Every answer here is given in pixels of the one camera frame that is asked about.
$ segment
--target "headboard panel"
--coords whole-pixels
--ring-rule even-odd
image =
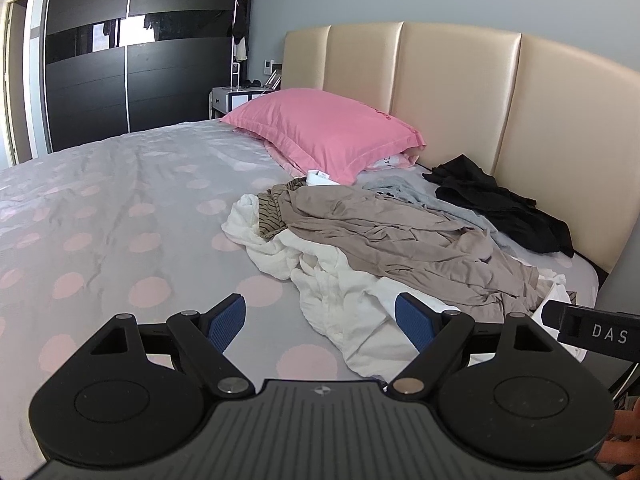
[[[640,74],[518,32],[373,23],[287,34],[283,88],[322,88],[418,128],[431,167],[465,153],[569,224],[611,270],[640,211]]]
[[[431,168],[464,151],[485,172],[493,172],[519,48],[517,32],[404,24],[391,114],[428,139],[422,165]]]

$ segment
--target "brown striped garment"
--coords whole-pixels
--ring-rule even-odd
[[[277,184],[264,193],[258,193],[258,234],[260,238],[270,240],[287,228],[280,215],[278,197],[285,191],[294,191],[306,186],[304,177],[294,178],[286,184]]]

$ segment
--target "gray bed sheet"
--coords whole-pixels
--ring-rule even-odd
[[[398,174],[433,186],[420,171],[358,181]],[[24,478],[43,462],[31,397],[119,312],[163,322],[240,292],[246,324],[225,354],[257,388],[265,378],[357,378],[306,322],[295,286],[261,274],[220,227],[241,195],[289,178],[260,140],[218,121],[114,137],[0,172],[0,477]],[[578,302],[594,304],[597,278],[579,256],[514,250],[565,274]]]

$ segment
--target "human hand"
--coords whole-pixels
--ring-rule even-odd
[[[616,412],[612,435],[640,436],[640,402],[636,402],[633,411]],[[598,462],[608,464],[633,465],[634,468],[618,476],[618,480],[640,480],[640,440],[614,442],[606,440],[598,455]]]

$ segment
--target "wardrobe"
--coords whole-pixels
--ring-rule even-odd
[[[206,120],[210,89],[230,84],[247,9],[246,0],[49,0],[44,83],[53,151]]]

